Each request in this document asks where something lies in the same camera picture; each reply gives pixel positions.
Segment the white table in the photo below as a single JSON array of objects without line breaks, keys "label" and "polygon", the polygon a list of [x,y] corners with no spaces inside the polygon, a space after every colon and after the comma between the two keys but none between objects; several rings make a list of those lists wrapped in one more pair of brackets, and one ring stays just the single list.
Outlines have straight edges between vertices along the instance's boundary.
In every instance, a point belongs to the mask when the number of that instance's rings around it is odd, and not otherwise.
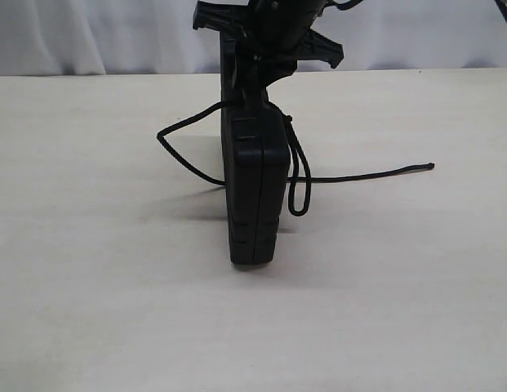
[{"label": "white table", "polygon": [[[216,75],[0,78],[0,392],[507,390],[507,69],[307,73],[275,261],[155,140]],[[171,139],[220,176],[219,116]]]}]

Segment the white backdrop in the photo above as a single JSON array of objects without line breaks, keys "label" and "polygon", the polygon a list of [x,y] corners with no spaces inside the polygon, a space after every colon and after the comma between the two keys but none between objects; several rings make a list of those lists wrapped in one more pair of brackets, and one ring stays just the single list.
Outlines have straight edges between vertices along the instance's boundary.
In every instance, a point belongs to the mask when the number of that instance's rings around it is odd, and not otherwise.
[{"label": "white backdrop", "polygon": [[[0,0],[0,74],[217,71],[217,34],[191,29],[194,5]],[[315,28],[344,43],[340,69],[507,66],[507,26],[493,0],[366,0],[328,10]]]}]

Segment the black device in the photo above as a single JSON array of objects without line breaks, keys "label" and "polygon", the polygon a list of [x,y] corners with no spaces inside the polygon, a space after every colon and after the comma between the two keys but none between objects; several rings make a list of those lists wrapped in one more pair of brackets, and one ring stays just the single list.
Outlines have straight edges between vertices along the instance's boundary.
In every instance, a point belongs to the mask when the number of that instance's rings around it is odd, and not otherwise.
[{"label": "black device", "polygon": [[247,6],[198,2],[195,29],[220,32],[222,151],[231,261],[262,265],[274,256],[291,161],[287,118],[266,87],[296,71],[298,60],[336,67],[342,46],[310,27],[327,0],[251,0]]}]

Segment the white tabletop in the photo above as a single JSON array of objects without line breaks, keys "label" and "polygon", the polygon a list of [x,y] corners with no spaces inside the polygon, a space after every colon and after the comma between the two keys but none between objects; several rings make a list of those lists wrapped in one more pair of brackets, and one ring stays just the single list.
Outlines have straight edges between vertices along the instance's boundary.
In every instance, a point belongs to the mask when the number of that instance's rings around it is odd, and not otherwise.
[{"label": "white tabletop", "polygon": [[[0,78],[0,392],[507,390],[507,69],[307,73],[273,264],[155,140],[219,77]],[[219,116],[172,142],[221,176]]]}]

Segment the white curtain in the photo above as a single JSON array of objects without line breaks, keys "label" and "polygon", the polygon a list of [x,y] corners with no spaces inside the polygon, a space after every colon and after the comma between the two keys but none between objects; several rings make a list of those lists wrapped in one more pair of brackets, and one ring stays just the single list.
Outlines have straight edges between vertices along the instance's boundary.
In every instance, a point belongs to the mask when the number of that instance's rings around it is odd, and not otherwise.
[{"label": "white curtain", "polygon": [[[215,72],[218,35],[191,29],[195,2],[0,0],[0,75]],[[339,69],[507,66],[493,0],[365,0],[314,28],[345,45]]]}]

